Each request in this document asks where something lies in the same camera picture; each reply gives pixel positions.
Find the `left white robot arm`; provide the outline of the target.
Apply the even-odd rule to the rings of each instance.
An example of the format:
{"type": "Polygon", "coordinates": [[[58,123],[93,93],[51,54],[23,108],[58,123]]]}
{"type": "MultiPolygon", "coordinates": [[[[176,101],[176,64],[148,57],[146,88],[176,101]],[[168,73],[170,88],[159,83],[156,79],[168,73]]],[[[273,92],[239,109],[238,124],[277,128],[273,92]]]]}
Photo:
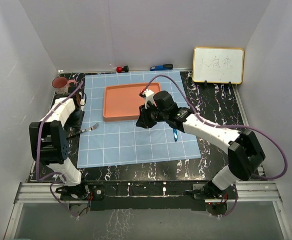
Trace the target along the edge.
{"type": "Polygon", "coordinates": [[[77,88],[72,93],[58,95],[47,115],[29,125],[29,136],[36,180],[41,182],[50,177],[40,176],[40,166],[46,166],[53,171],[51,175],[61,178],[63,186],[56,189],[57,193],[82,200],[88,196],[89,187],[82,182],[82,173],[69,158],[68,136],[64,129],[66,122],[80,119],[78,91],[77,88]]]}

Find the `red capped marker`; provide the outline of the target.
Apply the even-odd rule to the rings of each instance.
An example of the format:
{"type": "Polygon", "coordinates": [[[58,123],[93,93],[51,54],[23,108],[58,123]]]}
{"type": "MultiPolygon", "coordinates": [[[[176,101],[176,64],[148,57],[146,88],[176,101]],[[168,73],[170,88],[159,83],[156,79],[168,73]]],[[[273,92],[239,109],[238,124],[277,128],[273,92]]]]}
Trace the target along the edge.
{"type": "Polygon", "coordinates": [[[117,73],[128,73],[129,72],[129,66],[125,65],[124,67],[118,66],[116,68],[117,73]]]}

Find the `silver metal fork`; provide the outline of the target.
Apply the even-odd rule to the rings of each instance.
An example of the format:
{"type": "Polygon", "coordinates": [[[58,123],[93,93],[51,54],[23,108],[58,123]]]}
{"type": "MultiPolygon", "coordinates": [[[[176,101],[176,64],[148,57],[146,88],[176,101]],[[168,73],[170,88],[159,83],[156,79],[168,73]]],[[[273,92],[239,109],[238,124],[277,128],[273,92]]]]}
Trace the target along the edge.
{"type": "Polygon", "coordinates": [[[69,140],[69,139],[71,139],[71,138],[74,138],[74,137],[76,137],[76,136],[79,136],[79,135],[81,135],[82,133],[90,132],[90,131],[96,130],[98,127],[99,127],[99,123],[97,122],[96,124],[94,124],[93,126],[91,126],[91,127],[89,127],[89,128],[86,128],[86,129],[83,129],[83,130],[80,130],[80,131],[77,131],[77,132],[75,132],[75,133],[70,134],[70,135],[67,137],[67,140],[69,140]]]}

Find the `small framed whiteboard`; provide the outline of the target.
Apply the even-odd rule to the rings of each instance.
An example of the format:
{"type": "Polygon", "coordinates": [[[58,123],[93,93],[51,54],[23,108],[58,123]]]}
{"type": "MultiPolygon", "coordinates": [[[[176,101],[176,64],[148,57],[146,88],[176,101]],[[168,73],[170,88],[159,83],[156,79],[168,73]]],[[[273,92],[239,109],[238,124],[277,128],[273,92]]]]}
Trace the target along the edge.
{"type": "Polygon", "coordinates": [[[243,81],[244,50],[242,48],[194,48],[192,80],[195,83],[239,85],[243,81]]]}

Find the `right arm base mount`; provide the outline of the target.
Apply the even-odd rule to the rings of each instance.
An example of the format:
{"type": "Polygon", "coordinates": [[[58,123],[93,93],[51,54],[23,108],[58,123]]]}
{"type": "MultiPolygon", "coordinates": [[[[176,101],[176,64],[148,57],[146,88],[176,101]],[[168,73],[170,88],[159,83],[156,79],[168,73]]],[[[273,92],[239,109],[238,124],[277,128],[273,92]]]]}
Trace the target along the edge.
{"type": "Polygon", "coordinates": [[[195,200],[216,200],[223,203],[234,200],[237,192],[232,186],[225,190],[219,190],[217,187],[208,186],[206,183],[195,183],[190,190],[183,191],[183,195],[191,196],[195,200]]]}

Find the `blue checked tablecloth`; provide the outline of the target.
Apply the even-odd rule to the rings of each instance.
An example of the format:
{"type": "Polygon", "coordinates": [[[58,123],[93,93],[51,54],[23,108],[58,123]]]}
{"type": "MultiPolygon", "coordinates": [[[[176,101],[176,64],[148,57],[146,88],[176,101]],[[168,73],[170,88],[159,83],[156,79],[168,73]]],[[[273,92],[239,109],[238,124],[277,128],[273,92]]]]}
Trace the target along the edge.
{"type": "Polygon", "coordinates": [[[78,168],[115,166],[200,158],[195,136],[178,132],[159,122],[151,129],[136,127],[136,121],[105,122],[103,120],[104,90],[108,86],[131,83],[148,83],[155,72],[137,71],[87,75],[84,93],[82,129],[99,124],[98,128],[80,135],[78,168]]]}

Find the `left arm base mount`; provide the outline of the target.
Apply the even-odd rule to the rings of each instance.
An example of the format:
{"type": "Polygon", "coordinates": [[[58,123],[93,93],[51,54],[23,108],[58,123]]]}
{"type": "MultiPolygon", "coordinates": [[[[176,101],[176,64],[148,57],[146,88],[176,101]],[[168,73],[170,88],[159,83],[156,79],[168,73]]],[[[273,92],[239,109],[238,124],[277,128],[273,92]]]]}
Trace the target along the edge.
{"type": "Polygon", "coordinates": [[[67,186],[57,183],[58,187],[54,190],[60,194],[63,201],[102,201],[105,195],[105,187],[102,185],[82,182],[74,186],[67,186]]]}

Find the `blue patterned knife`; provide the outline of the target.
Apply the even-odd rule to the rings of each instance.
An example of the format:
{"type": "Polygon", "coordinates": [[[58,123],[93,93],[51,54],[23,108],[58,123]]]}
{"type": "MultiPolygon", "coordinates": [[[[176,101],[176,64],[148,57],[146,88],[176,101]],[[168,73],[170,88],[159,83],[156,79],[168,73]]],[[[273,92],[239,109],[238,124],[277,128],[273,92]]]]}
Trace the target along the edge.
{"type": "Polygon", "coordinates": [[[174,141],[177,142],[178,141],[178,132],[175,128],[173,129],[173,136],[174,136],[174,141]]]}

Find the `aluminium frame rail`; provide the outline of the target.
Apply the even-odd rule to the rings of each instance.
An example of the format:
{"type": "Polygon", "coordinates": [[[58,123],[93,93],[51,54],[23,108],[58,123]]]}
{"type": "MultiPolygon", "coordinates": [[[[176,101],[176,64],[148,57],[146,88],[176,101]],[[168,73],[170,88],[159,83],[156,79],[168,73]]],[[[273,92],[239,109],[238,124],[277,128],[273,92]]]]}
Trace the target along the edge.
{"type": "MultiPolygon", "coordinates": [[[[15,204],[21,203],[56,203],[55,197],[63,202],[82,203],[86,195],[98,192],[104,197],[134,197],[134,198],[168,198],[182,197],[183,193],[200,189],[205,181],[93,181],[83,188],[84,196],[73,198],[66,196],[50,183],[21,183],[14,199],[15,204]]],[[[280,196],[277,185],[273,181],[240,181],[236,188],[226,189],[227,202],[233,202],[238,196],[240,202],[278,202],[280,196]]]]}

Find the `pink floral mug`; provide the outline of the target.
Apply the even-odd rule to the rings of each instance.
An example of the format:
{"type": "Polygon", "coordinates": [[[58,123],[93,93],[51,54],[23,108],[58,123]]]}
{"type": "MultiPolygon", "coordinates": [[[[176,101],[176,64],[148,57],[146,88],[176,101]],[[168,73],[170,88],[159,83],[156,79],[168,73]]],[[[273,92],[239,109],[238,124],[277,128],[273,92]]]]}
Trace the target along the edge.
{"type": "Polygon", "coordinates": [[[65,77],[57,77],[52,81],[52,87],[55,89],[55,92],[58,95],[68,93],[68,89],[73,84],[74,86],[77,85],[76,80],[74,79],[67,79],[65,77]]]}

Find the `orange plastic tray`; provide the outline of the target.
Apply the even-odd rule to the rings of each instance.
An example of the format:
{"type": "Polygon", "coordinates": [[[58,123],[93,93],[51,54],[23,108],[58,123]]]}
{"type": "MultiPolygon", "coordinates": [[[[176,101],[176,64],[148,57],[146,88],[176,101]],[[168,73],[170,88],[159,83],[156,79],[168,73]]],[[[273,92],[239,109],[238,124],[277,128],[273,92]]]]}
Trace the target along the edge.
{"type": "Polygon", "coordinates": [[[139,93],[146,85],[144,82],[107,86],[104,91],[103,120],[116,122],[138,119],[139,107],[144,104],[139,93]]]}

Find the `blue marker pen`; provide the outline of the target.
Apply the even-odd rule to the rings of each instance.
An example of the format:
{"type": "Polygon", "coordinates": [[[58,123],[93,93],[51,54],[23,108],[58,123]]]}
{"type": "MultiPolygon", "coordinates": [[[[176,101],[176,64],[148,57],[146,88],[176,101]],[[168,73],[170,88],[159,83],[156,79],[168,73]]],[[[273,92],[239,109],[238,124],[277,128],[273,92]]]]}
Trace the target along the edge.
{"type": "Polygon", "coordinates": [[[174,68],[173,64],[167,63],[167,64],[163,64],[163,65],[152,66],[152,67],[150,67],[150,71],[152,71],[152,72],[154,72],[154,71],[169,71],[169,70],[172,70],[173,68],[174,68]]]}

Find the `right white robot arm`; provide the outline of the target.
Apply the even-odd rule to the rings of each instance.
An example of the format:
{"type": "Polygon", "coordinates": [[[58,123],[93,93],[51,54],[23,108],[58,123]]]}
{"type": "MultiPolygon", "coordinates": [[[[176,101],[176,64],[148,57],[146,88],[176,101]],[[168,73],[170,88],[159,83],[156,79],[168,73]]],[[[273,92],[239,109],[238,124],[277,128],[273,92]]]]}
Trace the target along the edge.
{"type": "Polygon", "coordinates": [[[193,107],[179,107],[165,90],[154,93],[144,89],[139,94],[144,104],[139,107],[136,126],[150,129],[159,122],[183,133],[208,141],[228,156],[228,164],[194,195],[203,199],[221,198],[237,181],[247,181],[264,161],[265,153],[252,130],[238,131],[199,118],[193,107]]]}

